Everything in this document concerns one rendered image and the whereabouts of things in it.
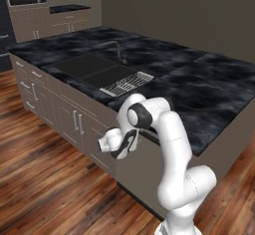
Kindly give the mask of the dark curved sink tap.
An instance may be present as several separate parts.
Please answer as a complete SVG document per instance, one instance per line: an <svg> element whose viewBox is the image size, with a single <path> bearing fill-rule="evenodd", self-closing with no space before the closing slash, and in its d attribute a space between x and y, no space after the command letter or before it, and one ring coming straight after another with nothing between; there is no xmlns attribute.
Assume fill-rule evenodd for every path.
<svg viewBox="0 0 255 235"><path fill-rule="evenodd" d="M126 58L126 56L124 56L123 58L121 57L121 46L120 43L118 41L108 41L108 42L104 42L99 44L99 47L106 47L109 45L115 45L117 47L117 57L118 57L118 61L120 61L122 64L126 65L128 63L128 60Z"/></svg>

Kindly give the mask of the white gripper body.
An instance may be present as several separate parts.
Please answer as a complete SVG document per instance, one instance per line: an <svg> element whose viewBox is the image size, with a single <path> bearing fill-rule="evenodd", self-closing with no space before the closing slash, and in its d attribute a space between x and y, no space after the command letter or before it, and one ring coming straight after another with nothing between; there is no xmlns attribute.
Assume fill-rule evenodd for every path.
<svg viewBox="0 0 255 235"><path fill-rule="evenodd" d="M112 157L117 160L124 159L125 157L128 156L130 147L131 147L130 142L122 143L118 150L112 152Z"/></svg>

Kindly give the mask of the grey cupboard run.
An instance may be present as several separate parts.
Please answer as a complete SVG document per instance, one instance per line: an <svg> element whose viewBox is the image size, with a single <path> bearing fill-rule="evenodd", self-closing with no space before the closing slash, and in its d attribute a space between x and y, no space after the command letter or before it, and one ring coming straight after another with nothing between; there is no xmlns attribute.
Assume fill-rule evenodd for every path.
<svg viewBox="0 0 255 235"><path fill-rule="evenodd" d="M83 5L88 9L51 13L56 6ZM73 33L102 25L101 0L47 0L44 4L8 5L17 42Z"/></svg>

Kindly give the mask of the grey drawer front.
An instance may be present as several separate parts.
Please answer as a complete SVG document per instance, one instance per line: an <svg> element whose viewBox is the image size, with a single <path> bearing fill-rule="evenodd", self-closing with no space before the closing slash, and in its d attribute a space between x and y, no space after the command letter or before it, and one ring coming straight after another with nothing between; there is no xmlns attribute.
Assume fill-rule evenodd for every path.
<svg viewBox="0 0 255 235"><path fill-rule="evenodd" d="M48 77L45 72L38 69L37 67L31 65L30 66L30 74L31 78L35 80L37 83L41 84L45 88L49 87Z"/></svg>
<svg viewBox="0 0 255 235"><path fill-rule="evenodd" d="M31 86L32 82L28 76L26 76L20 72L17 72L16 79L17 79L19 90L22 93L27 93L27 94L33 95L32 86Z"/></svg>
<svg viewBox="0 0 255 235"><path fill-rule="evenodd" d="M21 92L21 99L23 106L26 110L34 113L35 115L39 114L37 102L34 100L33 96L25 91Z"/></svg>
<svg viewBox="0 0 255 235"><path fill-rule="evenodd" d="M19 72L23 73L24 75L30 75L30 64L26 61L22 60L21 58L10 55L10 59L13 65L13 68L18 70Z"/></svg>

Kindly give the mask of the grey cupboard door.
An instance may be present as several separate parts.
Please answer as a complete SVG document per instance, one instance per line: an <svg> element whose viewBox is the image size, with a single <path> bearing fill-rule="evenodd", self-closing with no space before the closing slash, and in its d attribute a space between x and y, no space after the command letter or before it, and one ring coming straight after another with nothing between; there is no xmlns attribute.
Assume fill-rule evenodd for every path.
<svg viewBox="0 0 255 235"><path fill-rule="evenodd" d="M50 92L41 86L40 84L33 81L35 84L35 90L37 95L37 103L40 111L40 118L51 128L56 127L55 115L51 100Z"/></svg>
<svg viewBox="0 0 255 235"><path fill-rule="evenodd" d="M55 94L51 94L51 98L59 134L72 146L81 149L82 139L79 130L75 131L73 119L73 110L78 114L78 109Z"/></svg>
<svg viewBox="0 0 255 235"><path fill-rule="evenodd" d="M112 177L116 176L116 162L109 152L102 153L100 151L98 140L103 137L107 128L93 119L82 114L84 134L81 135L83 142L83 153L89 157L102 170L109 173Z"/></svg>

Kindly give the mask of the grey dishwasher door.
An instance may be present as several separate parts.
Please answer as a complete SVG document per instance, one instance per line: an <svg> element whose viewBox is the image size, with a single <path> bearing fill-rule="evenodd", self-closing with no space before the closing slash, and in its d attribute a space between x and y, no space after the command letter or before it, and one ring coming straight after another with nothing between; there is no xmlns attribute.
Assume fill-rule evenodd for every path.
<svg viewBox="0 0 255 235"><path fill-rule="evenodd" d="M136 150L116 162L116 179L120 186L160 221L167 214L157 199L162 175L163 157L159 145L139 140L139 135Z"/></svg>

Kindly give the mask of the black kitchen sink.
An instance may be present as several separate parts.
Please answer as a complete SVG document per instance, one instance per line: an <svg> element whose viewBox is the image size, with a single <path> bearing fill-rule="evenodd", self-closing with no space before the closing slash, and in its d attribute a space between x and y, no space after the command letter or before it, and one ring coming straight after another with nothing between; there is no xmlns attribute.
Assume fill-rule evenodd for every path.
<svg viewBox="0 0 255 235"><path fill-rule="evenodd" d="M83 55L74 59L62 61L54 64L53 67L97 89L102 85L106 77L117 77L125 74L129 75L142 72L130 66L123 65L119 61L111 61L94 54Z"/></svg>

